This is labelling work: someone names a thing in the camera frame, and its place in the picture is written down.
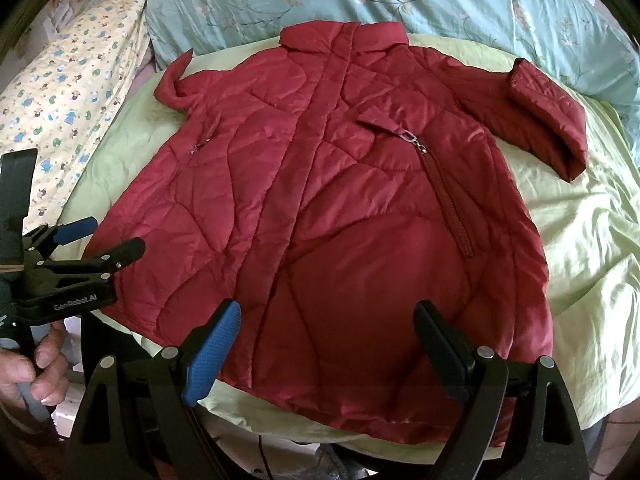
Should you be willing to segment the person's left hand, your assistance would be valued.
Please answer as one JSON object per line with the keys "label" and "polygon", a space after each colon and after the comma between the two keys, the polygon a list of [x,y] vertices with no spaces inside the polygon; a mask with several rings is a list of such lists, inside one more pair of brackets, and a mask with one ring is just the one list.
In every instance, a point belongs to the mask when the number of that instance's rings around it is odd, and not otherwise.
{"label": "person's left hand", "polygon": [[29,359],[10,350],[1,350],[1,406],[15,420],[35,425],[36,420],[18,388],[29,386],[32,397],[41,405],[54,408],[64,401],[68,389],[68,362],[62,353],[67,330],[62,321],[53,322]]}

